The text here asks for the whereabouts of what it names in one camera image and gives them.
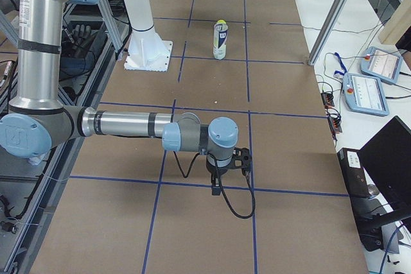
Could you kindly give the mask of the tennis ball can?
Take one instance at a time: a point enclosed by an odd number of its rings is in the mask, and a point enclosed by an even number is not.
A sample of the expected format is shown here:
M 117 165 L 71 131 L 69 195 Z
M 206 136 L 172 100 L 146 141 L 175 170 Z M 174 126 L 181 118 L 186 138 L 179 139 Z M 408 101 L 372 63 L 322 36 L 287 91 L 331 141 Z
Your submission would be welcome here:
M 226 41 L 228 36 L 228 25 L 222 27 L 215 27 L 213 32 L 213 56 L 217 60 L 225 58 L 226 55 Z

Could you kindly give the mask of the orange black connector lower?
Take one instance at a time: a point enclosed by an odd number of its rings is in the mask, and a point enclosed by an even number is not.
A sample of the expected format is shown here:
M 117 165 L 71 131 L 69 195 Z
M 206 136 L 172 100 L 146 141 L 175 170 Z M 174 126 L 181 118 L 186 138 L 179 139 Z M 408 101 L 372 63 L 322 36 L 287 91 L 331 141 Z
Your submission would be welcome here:
M 333 135 L 342 133 L 340 114 L 328 114 L 327 119 L 328 119 L 330 131 Z

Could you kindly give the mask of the orange black connector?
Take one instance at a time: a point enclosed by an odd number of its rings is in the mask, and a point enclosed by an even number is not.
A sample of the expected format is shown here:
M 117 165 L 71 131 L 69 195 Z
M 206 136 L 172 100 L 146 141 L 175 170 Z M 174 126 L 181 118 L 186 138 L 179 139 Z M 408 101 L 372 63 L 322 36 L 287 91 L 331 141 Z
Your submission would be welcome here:
M 340 114 L 328 114 L 327 119 L 328 119 L 330 131 L 333 135 L 342 133 Z
M 325 108 L 334 107 L 334 95 L 332 92 L 322 92 L 321 94 L 322 102 Z

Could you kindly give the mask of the orange black connector upper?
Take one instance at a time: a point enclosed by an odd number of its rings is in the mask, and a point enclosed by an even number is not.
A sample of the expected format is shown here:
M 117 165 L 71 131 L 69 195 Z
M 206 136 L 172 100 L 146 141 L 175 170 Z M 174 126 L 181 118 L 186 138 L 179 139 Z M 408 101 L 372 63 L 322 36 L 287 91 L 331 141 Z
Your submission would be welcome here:
M 334 95 L 332 92 L 322 92 L 321 94 L 322 102 L 325 108 L 334 107 Z

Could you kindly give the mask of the black computer box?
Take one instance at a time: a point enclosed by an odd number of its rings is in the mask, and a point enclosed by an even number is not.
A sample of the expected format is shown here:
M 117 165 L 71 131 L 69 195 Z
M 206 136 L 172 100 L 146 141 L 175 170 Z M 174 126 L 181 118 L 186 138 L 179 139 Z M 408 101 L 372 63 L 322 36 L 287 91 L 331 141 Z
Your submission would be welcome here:
M 365 169 L 357 150 L 342 148 L 337 157 L 364 248 L 368 252 L 388 250 L 398 254 L 398 236 L 392 233 L 396 229 L 399 216 L 394 211 L 387 212 L 382 205 L 378 205 L 376 197 L 380 192 L 374 184 L 367 183 Z

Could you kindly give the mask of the near teach pendant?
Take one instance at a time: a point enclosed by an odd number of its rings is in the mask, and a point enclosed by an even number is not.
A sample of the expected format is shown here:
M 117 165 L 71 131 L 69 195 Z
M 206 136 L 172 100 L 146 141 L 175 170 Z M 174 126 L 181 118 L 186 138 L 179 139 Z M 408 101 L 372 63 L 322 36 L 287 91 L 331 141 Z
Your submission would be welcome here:
M 390 114 L 379 78 L 346 73 L 343 77 L 342 88 L 350 111 L 374 116 Z

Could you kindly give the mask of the teach pendant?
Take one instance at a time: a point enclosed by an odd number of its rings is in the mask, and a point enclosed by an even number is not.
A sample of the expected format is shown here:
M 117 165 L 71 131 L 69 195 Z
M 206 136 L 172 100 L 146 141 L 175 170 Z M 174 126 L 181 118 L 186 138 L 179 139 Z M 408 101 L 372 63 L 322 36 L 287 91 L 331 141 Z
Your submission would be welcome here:
M 390 114 L 379 78 L 346 73 L 343 77 L 342 88 L 350 111 L 374 116 Z
M 390 85 L 396 84 L 403 63 L 399 52 L 389 52 L 371 46 L 365 51 L 365 56 L 360 62 L 362 73 L 379 78 Z

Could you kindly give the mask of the black monitor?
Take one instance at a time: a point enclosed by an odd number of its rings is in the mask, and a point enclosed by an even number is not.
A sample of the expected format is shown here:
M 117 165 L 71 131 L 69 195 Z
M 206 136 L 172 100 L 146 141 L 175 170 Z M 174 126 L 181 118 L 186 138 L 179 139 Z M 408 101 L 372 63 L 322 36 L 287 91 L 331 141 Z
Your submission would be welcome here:
M 410 222 L 410 128 L 394 116 L 358 152 L 360 162 L 393 211 L 358 224 L 369 231 L 389 223 Z

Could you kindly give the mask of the far teach pendant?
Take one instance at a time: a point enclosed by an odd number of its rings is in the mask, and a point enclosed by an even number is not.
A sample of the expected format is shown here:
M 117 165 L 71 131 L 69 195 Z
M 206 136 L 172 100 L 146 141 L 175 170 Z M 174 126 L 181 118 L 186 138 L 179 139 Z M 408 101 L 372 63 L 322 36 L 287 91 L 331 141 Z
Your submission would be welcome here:
M 362 73 L 379 78 L 390 85 L 396 84 L 403 63 L 399 52 L 389 52 L 371 46 L 365 51 L 365 56 L 360 62 Z

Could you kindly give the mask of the wooden board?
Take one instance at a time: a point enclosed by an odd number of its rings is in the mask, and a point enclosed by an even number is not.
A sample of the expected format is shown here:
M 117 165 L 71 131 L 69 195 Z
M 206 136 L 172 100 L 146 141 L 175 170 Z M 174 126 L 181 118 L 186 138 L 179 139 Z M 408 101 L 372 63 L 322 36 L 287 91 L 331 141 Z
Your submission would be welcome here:
M 396 0 L 399 5 L 378 35 L 384 45 L 395 45 L 410 27 L 410 0 Z

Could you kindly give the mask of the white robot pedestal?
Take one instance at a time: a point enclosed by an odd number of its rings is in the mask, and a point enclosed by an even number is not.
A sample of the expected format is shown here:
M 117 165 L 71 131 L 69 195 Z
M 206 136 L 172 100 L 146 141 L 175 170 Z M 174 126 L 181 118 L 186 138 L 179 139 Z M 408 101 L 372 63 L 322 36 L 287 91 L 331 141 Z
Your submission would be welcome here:
M 155 30 L 150 0 L 124 0 L 132 28 L 126 70 L 168 70 L 172 41 L 162 40 Z

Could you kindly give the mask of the aluminium frame post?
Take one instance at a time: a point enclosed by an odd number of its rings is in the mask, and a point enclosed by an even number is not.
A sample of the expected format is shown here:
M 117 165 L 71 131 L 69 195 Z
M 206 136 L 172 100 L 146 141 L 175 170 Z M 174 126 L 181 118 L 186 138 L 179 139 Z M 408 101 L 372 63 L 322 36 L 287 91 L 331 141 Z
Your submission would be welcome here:
M 319 35 L 314 43 L 314 46 L 310 52 L 308 58 L 308 65 L 314 66 L 315 62 L 320 56 L 321 51 L 323 50 L 335 23 L 338 20 L 338 17 L 346 4 L 347 0 L 334 0 L 331 8 L 328 12 L 328 15 L 323 23 L 323 26 L 320 29 Z

